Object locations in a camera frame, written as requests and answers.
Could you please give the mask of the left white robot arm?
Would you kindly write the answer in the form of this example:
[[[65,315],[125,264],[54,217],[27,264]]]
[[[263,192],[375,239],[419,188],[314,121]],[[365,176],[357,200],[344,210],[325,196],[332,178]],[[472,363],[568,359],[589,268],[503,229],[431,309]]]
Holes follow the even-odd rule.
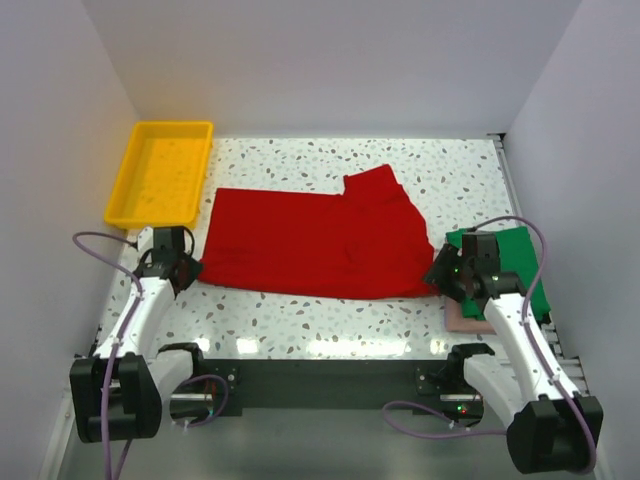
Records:
[[[196,392],[207,380],[196,343],[152,346],[168,309],[203,270],[194,257],[193,232],[185,226],[147,226],[127,244],[137,253],[135,269],[114,266],[130,281],[125,306],[108,336],[91,355],[76,359],[69,373],[76,429],[84,443],[154,437],[171,393],[178,386]]]

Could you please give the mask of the red t shirt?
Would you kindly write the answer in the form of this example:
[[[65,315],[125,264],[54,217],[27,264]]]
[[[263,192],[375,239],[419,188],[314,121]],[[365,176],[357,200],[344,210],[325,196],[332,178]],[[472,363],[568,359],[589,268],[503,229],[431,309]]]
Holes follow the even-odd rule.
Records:
[[[353,300],[418,298],[434,248],[383,164],[340,194],[217,190],[198,279],[236,289]]]

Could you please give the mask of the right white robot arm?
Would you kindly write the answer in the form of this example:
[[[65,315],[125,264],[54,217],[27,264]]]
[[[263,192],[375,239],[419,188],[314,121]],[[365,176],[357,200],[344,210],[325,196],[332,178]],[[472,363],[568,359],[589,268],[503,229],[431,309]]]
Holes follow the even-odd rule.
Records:
[[[456,392],[473,388],[483,397],[504,425],[519,472],[591,472],[601,404],[582,393],[556,359],[530,309],[527,287],[501,265],[495,234],[465,232],[460,246],[446,244],[425,281],[451,300],[472,300],[509,360],[502,366],[486,344],[456,345],[437,379]]]

